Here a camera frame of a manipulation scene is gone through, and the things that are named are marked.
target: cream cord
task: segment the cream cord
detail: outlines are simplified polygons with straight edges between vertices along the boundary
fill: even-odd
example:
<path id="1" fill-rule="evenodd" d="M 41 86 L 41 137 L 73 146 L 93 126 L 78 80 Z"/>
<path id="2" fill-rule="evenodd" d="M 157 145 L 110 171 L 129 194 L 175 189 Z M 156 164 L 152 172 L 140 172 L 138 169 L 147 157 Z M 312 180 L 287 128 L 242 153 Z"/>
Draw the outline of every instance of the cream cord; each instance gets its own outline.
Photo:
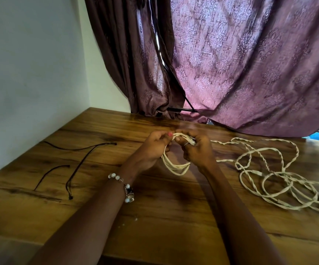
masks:
<path id="1" fill-rule="evenodd" d="M 185 138 L 191 145 L 195 145 L 195 139 L 186 135 L 186 134 L 183 134 L 183 133 L 174 133 L 173 134 L 173 139 L 175 139 L 176 137 L 183 137 Z M 252 146 L 250 146 L 247 142 L 255 142 L 255 141 L 252 141 L 252 140 L 247 140 L 247 139 L 244 139 L 244 138 L 238 138 L 238 137 L 235 137 L 233 139 L 231 139 L 231 141 L 228 141 L 228 142 L 220 142 L 220 141 L 216 141 L 216 140 L 211 140 L 211 142 L 216 142 L 216 143 L 219 143 L 221 145 L 226 145 L 226 144 L 240 144 L 240 145 L 243 145 L 245 148 L 246 148 L 246 152 L 243 153 L 241 156 L 239 156 L 237 158 L 237 160 L 232 160 L 232 159 L 224 159 L 224 160 L 216 160 L 216 162 L 233 162 L 236 169 L 238 171 L 241 171 L 241 173 L 239 174 L 239 181 L 241 182 L 241 184 L 243 185 L 243 187 L 245 187 L 248 191 L 250 191 L 251 193 L 253 193 L 254 195 L 257 195 L 257 196 L 260 196 L 262 197 L 265 201 L 267 201 L 268 203 L 271 203 L 273 205 L 276 205 L 278 207 L 281 207 L 283 209 L 290 209 L 290 210 L 300 210 L 302 208 L 305 208 L 305 207 L 310 207 L 316 211 L 319 212 L 319 208 L 316 208 L 314 206 L 312 206 L 313 204 L 319 204 L 319 192 L 315 189 L 314 185 L 315 184 L 318 184 L 319 185 L 319 182 L 316 182 L 316 181 L 309 181 L 307 180 L 306 178 L 296 174 L 296 173 L 292 173 L 292 172 L 286 172 L 286 168 L 288 168 L 298 157 L 299 155 L 299 149 L 297 147 L 297 145 L 295 143 L 293 143 L 292 141 L 288 141 L 288 140 L 284 140 L 284 139 L 279 139 L 279 138 L 271 138 L 271 139 L 262 139 L 262 140 L 265 140 L 265 141 L 283 141 L 283 142 L 288 142 L 288 143 L 291 143 L 293 146 L 296 147 L 296 155 L 295 157 L 288 163 L 288 164 L 284 164 L 284 160 L 283 160 L 283 156 L 281 154 L 281 152 L 276 149 L 276 148 L 260 148 L 260 149 L 255 149 L 253 148 Z M 272 150 L 272 151 L 276 151 L 279 155 L 280 155 L 280 158 L 281 158 L 281 171 L 280 172 L 274 172 L 272 170 L 270 170 L 268 164 L 267 164 L 267 161 L 266 159 L 263 157 L 263 155 L 260 153 L 261 151 L 267 151 L 267 150 Z M 265 164 L 265 167 L 266 169 L 268 170 L 269 174 L 267 175 L 263 175 L 262 172 L 260 171 L 256 171 L 256 170 L 247 170 L 250 166 L 250 162 L 251 162 L 251 158 L 252 158 L 252 154 L 253 153 L 257 153 L 264 161 L 264 164 Z M 249 156 L 249 160 L 248 160 L 248 163 L 247 165 L 242 165 L 239 161 L 244 157 L 244 156 Z M 165 150 L 164 150 L 164 153 L 162 155 L 162 160 L 165 164 L 165 166 L 175 175 L 177 176 L 182 176 L 184 175 L 188 169 L 189 169 L 189 166 L 190 166 L 190 162 L 186 163 L 186 164 L 183 164 L 183 165 L 175 165 L 173 164 L 169 159 L 168 157 L 166 156 L 165 154 Z M 258 176 L 261 176 L 263 177 L 263 181 L 261 183 L 261 188 L 263 189 L 263 192 L 264 194 L 260 193 L 253 181 L 253 179 L 250 177 L 250 173 L 253 173 L 253 174 L 256 174 Z M 253 189 L 247 187 L 243 180 L 242 180 L 242 175 L 243 174 L 246 174 L 246 176 L 248 177 Z M 272 175 L 275 175 L 277 177 L 280 177 L 284 180 L 284 182 L 286 183 L 286 187 L 277 192 L 277 193 L 273 193 L 273 194 L 270 194 L 266 191 L 265 187 L 264 187 L 264 184 L 266 182 L 266 180 L 271 177 Z M 306 189 L 308 189 L 310 192 L 313 193 L 313 197 L 308 197 L 306 196 L 304 193 L 302 193 L 301 191 L 299 191 L 295 186 L 294 186 L 294 183 L 299 183 L 300 185 L 304 186 Z M 284 201 L 281 201 L 281 200 L 278 200 L 276 199 L 275 197 L 279 196 L 280 194 L 282 193 L 285 193 L 287 191 L 290 191 L 290 193 L 292 194 L 292 196 L 301 204 L 300 206 L 293 206 L 293 205 L 290 205 Z M 304 198 L 307 200 L 307 202 L 304 202 L 301 200 L 301 198 Z"/>

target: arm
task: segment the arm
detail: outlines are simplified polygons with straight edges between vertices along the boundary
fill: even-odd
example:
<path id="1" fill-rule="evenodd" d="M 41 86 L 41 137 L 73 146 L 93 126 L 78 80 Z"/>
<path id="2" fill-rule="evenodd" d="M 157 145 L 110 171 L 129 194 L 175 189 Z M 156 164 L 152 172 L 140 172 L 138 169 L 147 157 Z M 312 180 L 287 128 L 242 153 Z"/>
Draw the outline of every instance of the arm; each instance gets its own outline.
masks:
<path id="1" fill-rule="evenodd" d="M 124 183 L 132 185 L 138 174 L 151 168 L 163 154 L 165 146 L 171 143 L 172 136 L 171 132 L 152 132 L 117 172 L 124 182 L 109 179 L 51 236 L 29 264 L 97 264 L 125 200 Z"/>
<path id="2" fill-rule="evenodd" d="M 195 164 L 207 178 L 215 199 L 222 209 L 236 264 L 286 264 L 263 228 L 243 204 L 217 164 L 210 139 L 194 130 L 176 130 L 196 139 L 192 146 L 182 137 L 175 138 L 184 151 L 184 158 Z"/>

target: twisted cord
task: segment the twisted cord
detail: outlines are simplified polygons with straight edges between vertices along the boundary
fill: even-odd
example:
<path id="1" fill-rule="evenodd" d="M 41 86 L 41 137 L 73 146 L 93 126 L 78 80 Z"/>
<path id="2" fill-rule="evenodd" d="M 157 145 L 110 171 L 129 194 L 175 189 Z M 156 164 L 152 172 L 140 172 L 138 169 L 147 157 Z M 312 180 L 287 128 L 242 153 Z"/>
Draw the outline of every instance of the twisted cord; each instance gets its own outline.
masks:
<path id="1" fill-rule="evenodd" d="M 173 134 L 173 139 L 175 139 L 178 136 L 185 138 L 193 146 L 196 144 L 194 138 L 192 138 L 192 137 L 190 137 L 190 136 L 188 136 L 186 134 L 183 134 L 183 133 L 174 133 Z M 253 143 L 253 142 L 256 142 L 256 141 L 247 140 L 247 139 L 239 138 L 239 137 L 235 137 L 235 138 L 231 139 L 228 142 L 221 142 L 221 141 L 217 141 L 217 140 L 211 140 L 211 142 L 219 143 L 221 145 L 236 144 L 236 145 L 243 145 L 245 147 L 245 149 L 247 151 L 245 153 L 243 153 L 241 156 L 239 156 L 236 160 L 224 159 L 224 160 L 216 160 L 216 162 L 233 162 L 235 168 L 238 171 L 240 171 L 239 181 L 241 182 L 243 187 L 245 187 L 252 194 L 254 194 L 256 196 L 259 196 L 259 197 L 263 198 L 265 201 L 267 201 L 268 203 L 271 203 L 271 204 L 276 205 L 278 207 L 281 207 L 283 209 L 300 210 L 302 208 L 309 207 L 309 208 L 319 212 L 319 208 L 313 206 L 314 204 L 319 204 L 319 200 L 318 200 L 319 192 L 314 187 L 314 185 L 319 185 L 319 182 L 317 182 L 317 181 L 309 181 L 306 178 L 300 176 L 299 174 L 292 173 L 292 172 L 286 172 L 286 168 L 288 168 L 297 159 L 297 157 L 299 156 L 299 149 L 298 149 L 297 145 L 295 143 L 293 143 L 292 141 L 288 141 L 288 140 L 284 140 L 284 139 L 280 139 L 280 138 L 262 139 L 262 141 L 288 142 L 288 143 L 292 144 L 296 148 L 296 155 L 294 156 L 294 158 L 288 164 L 285 165 L 282 153 L 278 149 L 276 149 L 276 148 L 267 148 L 267 147 L 266 148 L 255 149 L 250 144 L 247 143 L 247 142 Z M 269 168 L 266 159 L 261 154 L 262 151 L 267 151 L 267 150 L 276 151 L 278 153 L 278 155 L 280 156 L 280 158 L 281 158 L 281 171 L 280 172 L 272 171 Z M 250 166 L 250 163 L 251 163 L 251 159 L 252 159 L 252 154 L 253 153 L 257 153 L 261 157 L 261 159 L 263 160 L 263 162 L 265 164 L 266 169 L 269 172 L 268 174 L 263 175 L 263 173 L 260 172 L 260 171 L 248 169 L 249 166 Z M 246 165 L 242 165 L 239 161 L 245 156 L 249 157 L 248 163 Z M 162 158 L 165 166 L 168 168 L 168 170 L 171 171 L 173 174 L 175 174 L 177 176 L 184 175 L 189 169 L 190 162 L 188 162 L 186 164 L 182 164 L 182 165 L 175 165 L 168 159 L 168 157 L 165 154 L 165 150 L 164 150 L 164 153 L 163 153 L 161 158 Z M 250 173 L 263 177 L 263 180 L 262 180 L 262 183 L 261 183 L 261 188 L 263 190 L 263 193 L 261 193 L 258 190 L 258 188 L 256 187 L 256 185 L 254 183 L 254 180 L 250 176 Z M 248 187 L 246 184 L 244 184 L 243 179 L 242 179 L 242 175 L 243 174 L 246 174 L 246 176 L 248 177 L 248 180 L 251 183 L 252 189 L 250 187 Z M 285 184 L 286 184 L 286 187 L 284 189 L 282 189 L 281 191 L 277 192 L 277 193 L 270 194 L 265 189 L 265 182 L 266 182 L 266 180 L 269 177 L 271 177 L 273 175 L 282 178 L 284 180 Z M 313 194 L 313 197 L 309 197 L 309 196 L 305 195 L 304 193 L 302 193 L 301 191 L 299 191 L 294 186 L 294 183 L 299 183 L 301 186 L 305 187 L 307 190 L 309 190 Z M 281 201 L 281 200 L 276 198 L 277 196 L 279 196 L 279 195 L 281 195 L 283 193 L 286 193 L 288 191 L 292 194 L 292 196 L 301 205 L 293 206 L 293 205 L 290 205 L 289 203 L 286 203 L 286 202 Z"/>

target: forearm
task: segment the forearm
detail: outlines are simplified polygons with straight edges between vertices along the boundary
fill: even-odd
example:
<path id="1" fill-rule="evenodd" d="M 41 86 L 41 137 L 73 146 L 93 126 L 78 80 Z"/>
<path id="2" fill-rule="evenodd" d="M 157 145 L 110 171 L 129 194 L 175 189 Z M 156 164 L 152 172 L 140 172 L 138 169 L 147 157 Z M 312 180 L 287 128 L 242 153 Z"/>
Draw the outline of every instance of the forearm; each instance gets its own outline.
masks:
<path id="1" fill-rule="evenodd" d="M 218 164 L 200 171 L 208 179 L 216 202 L 222 209 L 224 225 L 237 264 L 285 264 L 263 228 L 237 196 Z"/>
<path id="2" fill-rule="evenodd" d="M 124 200 L 124 183 L 132 185 L 139 173 L 129 158 L 117 174 L 124 179 L 105 185 L 45 243 L 29 264 L 97 264 L 114 219 Z"/>

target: left hand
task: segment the left hand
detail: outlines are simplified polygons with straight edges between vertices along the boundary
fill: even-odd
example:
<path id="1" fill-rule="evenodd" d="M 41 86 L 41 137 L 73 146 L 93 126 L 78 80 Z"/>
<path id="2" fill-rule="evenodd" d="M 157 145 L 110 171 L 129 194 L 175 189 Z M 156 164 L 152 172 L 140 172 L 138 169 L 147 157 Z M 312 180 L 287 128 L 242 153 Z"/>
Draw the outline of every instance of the left hand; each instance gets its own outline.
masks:
<path id="1" fill-rule="evenodd" d="M 138 164 L 139 172 L 147 170 L 156 163 L 164 153 L 164 148 L 172 144 L 173 132 L 153 131 L 144 143 L 130 157 Z"/>

